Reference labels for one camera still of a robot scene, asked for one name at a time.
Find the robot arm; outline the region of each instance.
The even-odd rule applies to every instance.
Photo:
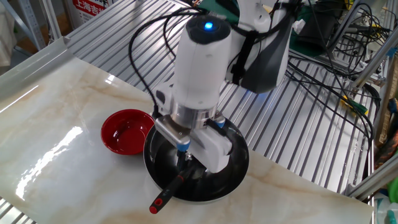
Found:
[[[255,93],[265,93],[279,85],[287,68],[291,27],[299,3],[297,0],[282,0],[276,3],[271,24],[271,18],[261,3],[253,0],[238,1],[238,27],[255,30],[259,34],[254,36],[255,41],[248,43],[248,35],[245,38],[233,30],[230,56],[232,66],[228,68],[227,80]],[[272,35],[259,38],[261,33],[276,28],[278,31]]]
[[[294,21],[291,9],[286,8],[291,4],[279,4],[270,29],[271,19],[260,3],[238,3],[242,6],[241,19],[233,30],[213,16],[194,17],[187,22],[174,76],[155,89],[163,115],[156,119],[155,128],[177,148],[178,163],[189,152],[213,173],[227,166],[232,147],[220,131],[225,119],[216,111],[224,79],[230,74],[235,84],[256,93],[277,86],[287,66]]]

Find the metal pole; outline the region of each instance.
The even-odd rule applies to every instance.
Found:
[[[40,5],[44,12],[44,16],[47,18],[47,22],[50,25],[51,35],[53,40],[57,40],[62,37],[60,27],[58,25],[57,17],[52,7],[51,0],[40,0]]]
[[[396,177],[398,177],[398,154],[395,154],[369,177],[347,192],[346,195],[362,201]]]
[[[334,35],[332,37],[332,39],[330,40],[330,44],[328,45],[328,49],[329,49],[330,53],[332,53],[334,51],[335,47],[338,44],[338,41],[345,34],[345,31],[348,28],[348,26],[354,21],[354,17],[359,11],[358,4],[361,2],[364,2],[364,1],[363,0],[362,1],[361,0],[354,1],[351,9],[348,11],[348,14],[345,16],[343,22],[340,24],[338,30],[336,31],[336,34],[339,34],[339,35]]]
[[[45,48],[45,42],[43,39],[42,31],[40,30],[39,23],[35,17],[32,6],[30,5],[29,0],[18,0],[18,3],[22,9],[22,13],[25,16],[26,24],[29,27],[29,30],[32,32],[35,38],[35,45],[37,44],[39,48],[37,50],[41,50]]]
[[[22,31],[28,36],[28,38],[32,41],[32,43],[36,46],[37,50],[41,50],[39,42],[33,35],[33,33],[29,30],[29,28],[25,25],[24,21],[18,16],[17,12],[12,8],[12,6],[8,3],[7,0],[0,0],[0,2],[4,5],[4,7],[9,11],[9,13],[13,16],[15,21],[19,24]]]
[[[380,47],[380,49],[376,52],[372,60],[361,72],[359,77],[351,84],[354,91],[357,89],[361,89],[363,85],[365,85],[367,80],[373,75],[373,73],[382,63],[382,61],[386,58],[387,52],[391,49],[391,47],[395,47],[397,44],[398,44],[398,29],[394,29],[394,31],[387,38],[386,42]]]

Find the black frying pan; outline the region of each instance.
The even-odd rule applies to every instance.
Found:
[[[195,170],[174,192],[174,197],[207,202],[228,195],[242,182],[249,167],[248,145],[239,129],[229,120],[226,120],[223,129],[233,145],[228,165],[213,174],[200,163],[195,164]],[[177,165],[177,149],[155,127],[146,139],[144,161],[150,176],[161,189],[165,189],[183,171]]]

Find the metal grating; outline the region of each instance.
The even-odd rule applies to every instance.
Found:
[[[70,34],[68,48],[78,58],[144,90],[127,57],[129,40],[139,24],[179,7],[167,1],[120,1],[107,14]],[[169,37],[174,51],[183,29],[182,20],[170,21],[169,27],[175,26]],[[162,38],[162,22],[146,29],[133,47],[133,58],[151,88],[173,75],[172,57]],[[293,62],[320,81],[337,87],[334,76],[324,69]],[[315,86],[310,88],[317,100],[288,77],[275,90],[260,95],[225,83],[218,109],[240,128],[250,149],[316,184],[342,192],[347,184],[361,179],[367,142],[352,125],[319,104],[326,102],[355,122],[336,97]],[[359,100],[374,110],[369,98],[361,96]]]

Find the marble countertop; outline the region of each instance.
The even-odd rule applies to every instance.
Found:
[[[60,56],[47,62],[54,52]],[[153,215],[149,205],[160,190],[142,154],[115,154],[100,137],[116,111],[150,113],[149,96],[75,58],[59,40],[29,60],[0,77],[0,196],[39,224],[370,221],[372,207],[255,152],[227,197],[199,204],[173,199]]]

